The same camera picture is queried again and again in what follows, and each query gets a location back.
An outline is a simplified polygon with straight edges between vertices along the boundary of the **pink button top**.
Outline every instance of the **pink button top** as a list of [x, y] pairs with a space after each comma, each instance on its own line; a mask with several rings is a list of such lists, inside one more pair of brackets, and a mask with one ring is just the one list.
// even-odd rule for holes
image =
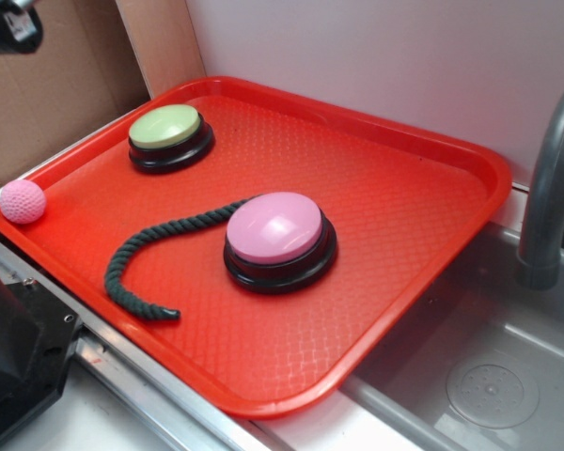
[[248, 201], [227, 223], [234, 253], [251, 263], [273, 265], [308, 251], [321, 234], [318, 205], [302, 194], [272, 193]]

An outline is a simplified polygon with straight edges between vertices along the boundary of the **gray faucet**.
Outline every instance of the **gray faucet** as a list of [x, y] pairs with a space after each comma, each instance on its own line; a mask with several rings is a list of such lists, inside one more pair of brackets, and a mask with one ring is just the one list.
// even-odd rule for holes
[[532, 289], [557, 282], [564, 247], [564, 95], [549, 123], [535, 165], [518, 248], [516, 279]]

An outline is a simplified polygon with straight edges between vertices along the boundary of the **sink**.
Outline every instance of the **sink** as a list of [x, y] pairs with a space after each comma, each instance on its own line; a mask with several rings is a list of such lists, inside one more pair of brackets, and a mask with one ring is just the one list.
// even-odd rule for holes
[[518, 239], [487, 225], [342, 390], [427, 450], [564, 451], [564, 252], [529, 290]]

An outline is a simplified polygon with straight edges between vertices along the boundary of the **red tray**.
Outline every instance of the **red tray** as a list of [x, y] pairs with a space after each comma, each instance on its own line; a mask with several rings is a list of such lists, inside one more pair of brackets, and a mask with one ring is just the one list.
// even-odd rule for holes
[[[134, 170], [127, 133], [148, 110], [189, 103], [216, 145], [168, 175]], [[510, 190], [486, 148], [231, 78], [176, 87], [30, 179], [48, 207], [0, 231], [88, 306], [222, 410], [268, 418], [333, 391], [488, 221]], [[110, 257], [144, 227], [254, 194], [311, 197], [334, 224], [338, 258], [321, 281], [259, 295], [228, 278], [226, 228], [152, 244], [123, 284], [181, 310], [136, 319], [102, 286]]]

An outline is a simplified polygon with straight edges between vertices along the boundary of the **rope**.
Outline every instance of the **rope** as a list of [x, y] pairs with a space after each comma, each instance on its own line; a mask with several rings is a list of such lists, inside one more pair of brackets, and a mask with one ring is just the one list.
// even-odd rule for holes
[[233, 202], [220, 209], [210, 210], [197, 216], [145, 228], [127, 239], [111, 257], [104, 275], [104, 287], [109, 297], [141, 319], [180, 319], [180, 310], [147, 303], [121, 285], [121, 276], [130, 259], [139, 249], [152, 242], [217, 226], [227, 221], [234, 211], [248, 200], [250, 199]]

